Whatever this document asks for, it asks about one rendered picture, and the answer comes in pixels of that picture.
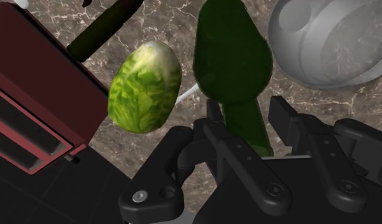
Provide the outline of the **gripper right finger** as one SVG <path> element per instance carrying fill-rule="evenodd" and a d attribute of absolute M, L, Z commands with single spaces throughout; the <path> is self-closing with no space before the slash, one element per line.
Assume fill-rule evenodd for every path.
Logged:
<path fill-rule="evenodd" d="M 269 123 L 292 154 L 309 155 L 328 201 L 341 211 L 382 209 L 382 132 L 354 119 L 327 125 L 271 97 Z"/>

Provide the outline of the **green lettuce head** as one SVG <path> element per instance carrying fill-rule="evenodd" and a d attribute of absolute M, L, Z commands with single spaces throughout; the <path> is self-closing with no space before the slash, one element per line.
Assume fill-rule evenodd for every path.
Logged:
<path fill-rule="evenodd" d="M 174 108 L 181 79 L 181 65 L 171 47 L 157 40 L 143 43 L 111 82 L 108 116 L 128 132 L 161 128 Z"/>

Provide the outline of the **dark red toaster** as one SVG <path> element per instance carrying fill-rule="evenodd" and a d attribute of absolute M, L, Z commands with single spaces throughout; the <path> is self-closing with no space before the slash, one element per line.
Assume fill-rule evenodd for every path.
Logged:
<path fill-rule="evenodd" d="M 0 2 L 0 156 L 28 174 L 85 149 L 108 91 L 27 10 Z"/>

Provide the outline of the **dark green glass bottle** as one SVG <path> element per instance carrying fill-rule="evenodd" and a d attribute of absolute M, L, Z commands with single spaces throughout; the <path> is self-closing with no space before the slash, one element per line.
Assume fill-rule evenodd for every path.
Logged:
<path fill-rule="evenodd" d="M 195 80 L 221 104 L 228 130 L 261 157 L 274 154 L 257 101 L 272 69 L 271 50 L 242 0 L 206 0 L 197 23 Z"/>

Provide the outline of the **dark olive cylinder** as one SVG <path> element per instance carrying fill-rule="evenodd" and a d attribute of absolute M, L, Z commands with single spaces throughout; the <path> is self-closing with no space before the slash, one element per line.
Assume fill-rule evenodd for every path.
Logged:
<path fill-rule="evenodd" d="M 117 0 L 67 46 L 68 52 L 78 62 L 85 62 L 110 37 L 122 28 L 124 23 L 143 4 L 143 1 Z"/>

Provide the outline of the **grey round pot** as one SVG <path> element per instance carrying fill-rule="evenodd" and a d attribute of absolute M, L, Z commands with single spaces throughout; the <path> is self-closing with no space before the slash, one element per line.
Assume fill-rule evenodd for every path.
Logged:
<path fill-rule="evenodd" d="M 331 90 L 382 76 L 382 0 L 278 0 L 268 40 L 284 75 Z"/>

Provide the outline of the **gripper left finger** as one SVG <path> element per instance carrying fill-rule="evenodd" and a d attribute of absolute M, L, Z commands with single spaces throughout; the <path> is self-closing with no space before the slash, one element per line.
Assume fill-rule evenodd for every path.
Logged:
<path fill-rule="evenodd" d="M 203 118 L 205 139 L 194 141 L 194 130 L 168 130 L 118 198 L 122 219 L 130 224 L 171 221 L 184 211 L 182 185 L 199 162 L 216 160 L 217 178 L 234 172 L 258 207 L 271 216 L 289 212 L 292 193 L 241 137 L 222 123 L 218 104 L 207 101 Z"/>

